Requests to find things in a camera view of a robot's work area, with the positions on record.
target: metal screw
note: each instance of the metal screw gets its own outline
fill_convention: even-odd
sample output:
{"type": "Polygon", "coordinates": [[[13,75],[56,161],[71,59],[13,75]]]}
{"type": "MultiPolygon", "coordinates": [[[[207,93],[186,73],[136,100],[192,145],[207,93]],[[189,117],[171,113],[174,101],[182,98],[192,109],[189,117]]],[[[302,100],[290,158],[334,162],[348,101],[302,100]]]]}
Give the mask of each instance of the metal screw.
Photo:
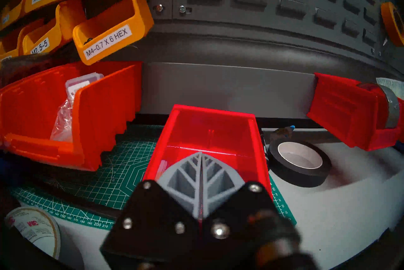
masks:
{"type": "Polygon", "coordinates": [[[164,10],[164,7],[163,7],[162,4],[158,4],[158,5],[156,6],[156,11],[157,11],[157,12],[162,12],[163,10],[164,10]]]}
{"type": "Polygon", "coordinates": [[[122,225],[123,225],[124,229],[129,230],[132,227],[132,219],[131,218],[125,218],[122,225]]]}
{"type": "Polygon", "coordinates": [[[148,262],[142,262],[137,266],[137,270],[148,270],[154,268],[153,264],[150,264],[148,262]]]}
{"type": "Polygon", "coordinates": [[[230,235],[230,228],[224,223],[215,223],[211,229],[213,237],[223,240],[230,235]]]}
{"type": "Polygon", "coordinates": [[[257,185],[257,184],[251,184],[251,185],[248,187],[248,189],[249,189],[250,191],[254,192],[254,193],[259,193],[259,192],[262,191],[262,187],[260,187],[260,186],[257,185]]]}
{"type": "Polygon", "coordinates": [[[175,224],[175,232],[177,234],[183,234],[185,232],[185,225],[182,222],[177,222],[175,224]]]}

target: m2.5-5 label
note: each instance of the m2.5-5 label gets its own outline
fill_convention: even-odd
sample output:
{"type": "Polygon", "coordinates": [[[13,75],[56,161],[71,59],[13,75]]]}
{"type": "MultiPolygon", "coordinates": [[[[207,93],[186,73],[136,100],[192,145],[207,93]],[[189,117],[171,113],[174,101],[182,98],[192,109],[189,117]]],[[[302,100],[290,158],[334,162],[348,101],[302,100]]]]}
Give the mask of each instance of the m2.5-5 label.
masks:
{"type": "Polygon", "coordinates": [[[120,42],[121,40],[131,35],[132,35],[131,29],[129,25],[126,24],[122,26],[120,29],[107,35],[102,40],[98,41],[97,43],[91,45],[86,50],[84,50],[83,51],[84,56],[86,56],[86,59],[89,60],[92,57],[98,55],[103,50],[115,45],[116,43],[120,42]]]}
{"type": "Polygon", "coordinates": [[[49,47],[49,38],[47,37],[42,42],[39,43],[33,50],[31,50],[31,55],[42,53],[45,49],[49,47]]]}

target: red plastic bin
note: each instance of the red plastic bin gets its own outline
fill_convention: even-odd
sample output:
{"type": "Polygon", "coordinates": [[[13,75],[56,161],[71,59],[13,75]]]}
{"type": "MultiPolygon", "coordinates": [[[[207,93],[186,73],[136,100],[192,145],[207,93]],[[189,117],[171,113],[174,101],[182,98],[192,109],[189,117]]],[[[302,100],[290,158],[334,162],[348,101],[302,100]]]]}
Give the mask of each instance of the red plastic bin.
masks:
{"type": "Polygon", "coordinates": [[[160,135],[144,180],[155,180],[162,160],[167,167],[204,152],[259,181],[272,197],[264,150],[253,114],[174,105],[160,135]]]}
{"type": "Polygon", "coordinates": [[[0,90],[0,136],[7,150],[60,167],[95,171],[141,105],[141,62],[82,62],[55,67],[0,90]],[[104,78],[80,89],[72,111],[73,142],[51,141],[65,82],[89,73],[104,78]]]}
{"type": "Polygon", "coordinates": [[[400,104],[397,127],[385,129],[388,103],[380,89],[368,91],[356,80],[315,73],[317,86],[309,118],[327,129],[349,147],[366,151],[394,146],[404,137],[404,101],[400,104]]]}

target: green cutting mat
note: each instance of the green cutting mat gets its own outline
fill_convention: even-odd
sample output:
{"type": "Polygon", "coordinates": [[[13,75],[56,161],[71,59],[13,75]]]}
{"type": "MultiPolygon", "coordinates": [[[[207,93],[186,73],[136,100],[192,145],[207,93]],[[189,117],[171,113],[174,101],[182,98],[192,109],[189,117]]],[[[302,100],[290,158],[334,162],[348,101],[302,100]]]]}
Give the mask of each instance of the green cutting mat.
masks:
{"type": "MultiPolygon", "coordinates": [[[[97,204],[122,209],[143,179],[162,130],[162,126],[130,124],[123,135],[116,137],[117,144],[113,150],[102,155],[103,165],[91,180],[81,184],[56,180],[49,183],[97,204]]],[[[295,225],[296,220],[272,179],[271,188],[279,214],[295,225]]],[[[13,188],[11,193],[20,201],[64,220],[105,230],[113,226],[113,220],[82,211],[51,195],[39,194],[32,188],[13,188]]]]}

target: tape roll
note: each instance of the tape roll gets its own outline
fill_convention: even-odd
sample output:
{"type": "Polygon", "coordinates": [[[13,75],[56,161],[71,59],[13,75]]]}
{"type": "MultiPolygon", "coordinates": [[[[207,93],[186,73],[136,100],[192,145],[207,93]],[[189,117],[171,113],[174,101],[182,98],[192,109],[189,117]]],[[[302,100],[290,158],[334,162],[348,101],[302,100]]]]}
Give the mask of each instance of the tape roll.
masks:
{"type": "Polygon", "coordinates": [[[270,143],[268,158],[278,177],[301,187],[321,185],[331,170],[326,153],[304,141],[276,139],[270,143]]]}

